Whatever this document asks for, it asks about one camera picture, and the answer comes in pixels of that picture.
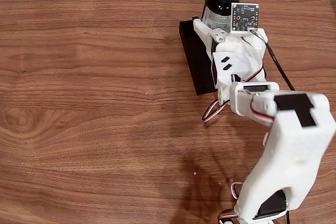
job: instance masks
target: white plastic part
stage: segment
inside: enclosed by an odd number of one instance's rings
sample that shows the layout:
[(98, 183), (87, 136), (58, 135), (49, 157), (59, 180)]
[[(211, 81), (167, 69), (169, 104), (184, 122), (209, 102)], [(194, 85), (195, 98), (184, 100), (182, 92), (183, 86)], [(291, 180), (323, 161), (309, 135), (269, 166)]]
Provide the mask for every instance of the white plastic part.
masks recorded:
[[(256, 95), (251, 104), (252, 96), (250, 94), (241, 92), (244, 87), (250, 86), (267, 86), (268, 90), (261, 92), (262, 95)], [(274, 92), (278, 91), (279, 85), (276, 82), (233, 82), (230, 87), (230, 107), (231, 110), (241, 116), (247, 116), (259, 123), (270, 126), (272, 121), (256, 116), (251, 110), (253, 109), (259, 113), (274, 116), (277, 113), (277, 107), (273, 100)]]
[[(259, 32), (267, 39), (263, 29), (259, 29)], [(216, 52), (213, 53), (213, 63), (215, 63), (217, 73), (213, 73), (213, 76), (217, 75), (217, 80), (214, 82), (218, 89), (219, 105), (229, 99), (229, 88), (232, 84), (233, 74), (238, 75), (241, 80), (246, 80), (263, 65), (265, 44), (252, 34), (244, 37), (244, 40), (241, 37), (228, 34), (225, 41), (218, 44)], [(261, 70), (252, 80), (266, 81), (264, 70)]]
[[(236, 74), (241, 80), (245, 80), (261, 68), (266, 49), (265, 43), (251, 33), (241, 37), (240, 34), (228, 34), (219, 28), (211, 30), (200, 19), (194, 19), (193, 25), (212, 62), (212, 74), (216, 77), (214, 83), (215, 88), (218, 89), (218, 101), (219, 105), (222, 105), (229, 99), (232, 75)], [(265, 31), (260, 28), (258, 32), (267, 41)], [(217, 43), (214, 52), (212, 52), (213, 42)], [(266, 81), (264, 70), (261, 70), (252, 80)]]
[[(231, 105), (234, 104), (233, 111), (259, 121), (249, 111), (253, 95), (237, 92), (244, 84), (246, 83), (234, 83), (232, 86), (233, 96), (230, 98)], [(275, 95), (295, 93), (303, 92), (260, 92), (258, 97), (261, 99), (256, 100), (254, 105), (258, 102), (267, 103), (267, 99), (271, 104)], [(286, 211), (276, 216), (253, 220), (261, 204), (278, 190), (283, 190), (286, 195), (287, 210), (294, 210), (301, 205), (314, 184), (322, 156), (334, 136), (336, 123), (329, 109), (329, 101), (323, 94), (305, 94), (314, 105), (310, 114), (316, 125), (302, 127), (295, 110), (277, 111), (268, 136), (264, 139), (264, 153), (244, 181), (235, 206), (240, 223), (259, 223), (285, 215)]]
[(211, 48), (213, 40), (215, 40), (216, 43), (224, 42), (227, 32), (220, 28), (212, 30), (207, 27), (199, 18), (193, 20), (193, 25), (194, 31), (197, 33), (197, 35), (200, 37), (205, 45), (206, 53), (209, 59), (212, 60)]

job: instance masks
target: bottle label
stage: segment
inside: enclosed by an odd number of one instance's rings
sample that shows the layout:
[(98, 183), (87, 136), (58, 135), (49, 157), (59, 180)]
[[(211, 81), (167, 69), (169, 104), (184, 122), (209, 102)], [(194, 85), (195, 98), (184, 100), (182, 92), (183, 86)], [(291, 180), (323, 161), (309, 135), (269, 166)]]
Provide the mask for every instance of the bottle label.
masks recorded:
[(226, 32), (230, 32), (230, 24), (231, 24), (231, 15), (222, 16), (220, 14), (214, 13), (207, 6), (204, 10), (204, 15), (202, 18), (202, 22), (210, 27), (211, 29), (221, 28)]

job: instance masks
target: black cable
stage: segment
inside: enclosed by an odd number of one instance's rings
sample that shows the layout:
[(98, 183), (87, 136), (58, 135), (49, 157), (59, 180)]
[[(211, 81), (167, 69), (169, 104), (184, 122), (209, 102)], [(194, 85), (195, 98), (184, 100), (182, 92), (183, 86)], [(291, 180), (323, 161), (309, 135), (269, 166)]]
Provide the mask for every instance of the black cable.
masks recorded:
[(287, 213), (286, 213), (286, 223), (290, 224), (290, 221), (289, 221), (289, 211), (287, 211)]
[(280, 63), (277, 60), (277, 57), (275, 56), (271, 46), (268, 43), (265, 43), (267, 50), (269, 52), (269, 54), (272, 57), (272, 60), (274, 61), (275, 65), (277, 66), (280, 74), (282, 75), (282, 77), (284, 78), (284, 80), (286, 81), (288, 87), (290, 88), (290, 90), (295, 90), (294, 86), (292, 85), (292, 83), (290, 82), (290, 80), (288, 79), (287, 75), (285, 74), (284, 70), (282, 69)]
[(286, 81), (288, 87), (290, 88), (290, 90), (295, 90), (294, 86), (292, 85), (292, 83), (291, 83), (290, 80), (288, 79), (287, 75), (285, 74), (284, 70), (282, 69), (280, 63), (278, 62), (277, 57), (275, 56), (275, 54), (274, 54), (274, 52), (273, 52), (271, 46), (269, 45), (269, 43), (267, 43), (267, 42), (264, 40), (264, 38), (262, 38), (259, 34), (257, 34), (256, 31), (254, 31), (254, 30), (250, 30), (250, 32), (251, 32), (253, 35), (255, 35), (256, 37), (258, 37), (259, 39), (261, 39), (261, 40), (265, 43), (266, 48), (267, 48), (269, 54), (271, 55), (271, 58), (272, 58), (273, 62), (274, 62), (275, 65), (277, 66), (277, 68), (278, 68), (280, 74), (282, 75), (283, 79)]

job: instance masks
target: table surface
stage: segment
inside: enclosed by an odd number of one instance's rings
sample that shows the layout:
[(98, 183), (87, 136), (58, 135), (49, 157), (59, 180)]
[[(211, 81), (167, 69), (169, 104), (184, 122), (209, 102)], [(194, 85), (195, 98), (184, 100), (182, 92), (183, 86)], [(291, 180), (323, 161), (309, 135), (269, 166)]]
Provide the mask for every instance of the table surface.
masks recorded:
[[(215, 94), (195, 95), (178, 31), (203, 1), (0, 0), (0, 223), (217, 223), (232, 209), (267, 128), (229, 108), (203, 125)], [(242, 1), (260, 4), (293, 85), (336, 116), (336, 0)], [(333, 141), (292, 223), (334, 223), (335, 154)]]

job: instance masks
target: green glass bottle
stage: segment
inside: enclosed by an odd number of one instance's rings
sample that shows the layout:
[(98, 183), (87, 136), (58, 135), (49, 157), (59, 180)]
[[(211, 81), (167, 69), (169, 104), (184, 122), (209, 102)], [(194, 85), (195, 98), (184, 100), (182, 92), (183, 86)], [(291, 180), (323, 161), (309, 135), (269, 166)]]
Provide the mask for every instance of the green glass bottle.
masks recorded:
[(202, 22), (211, 29), (221, 28), (230, 32), (231, 3), (239, 0), (205, 0)]

